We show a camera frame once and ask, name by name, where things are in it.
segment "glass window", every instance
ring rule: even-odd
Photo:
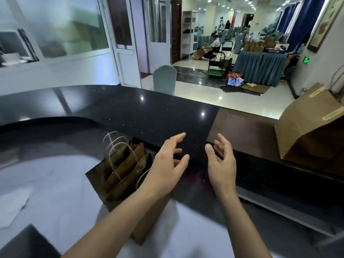
[[[166,3],[164,0],[148,0],[149,38],[153,43],[166,42]]]
[[[107,0],[118,48],[132,46],[126,0]]]
[[[45,57],[108,48],[97,0],[17,0]]]
[[[0,0],[0,67],[35,61],[31,45],[6,0]]]

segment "white shelving unit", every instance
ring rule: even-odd
[[[195,28],[198,24],[199,13],[196,11],[183,11],[182,14],[182,32],[181,32],[181,51],[180,57],[183,58],[190,55],[194,52],[193,46],[197,41],[194,41],[195,37]]]

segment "picture frame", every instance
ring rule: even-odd
[[[331,29],[333,22],[337,18],[338,12],[342,9],[344,0],[330,0],[328,6],[316,27],[316,30],[308,44],[307,49],[317,53],[320,49],[327,33]]]

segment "hand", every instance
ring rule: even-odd
[[[139,189],[152,193],[157,199],[172,191],[189,163],[189,155],[183,156],[182,160],[173,159],[174,153],[182,152],[182,149],[175,147],[185,135],[182,133],[165,141]]]
[[[220,133],[217,136],[220,141],[214,141],[214,148],[210,144],[205,145],[205,152],[208,156],[209,179],[218,197],[226,194],[236,195],[236,160],[232,145]],[[215,155],[214,149],[223,160]]]

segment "forearm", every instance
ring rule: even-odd
[[[271,258],[268,248],[243,208],[236,190],[220,196],[235,258]]]
[[[154,195],[138,189],[94,226],[63,258],[116,257],[135,226],[156,201]]]

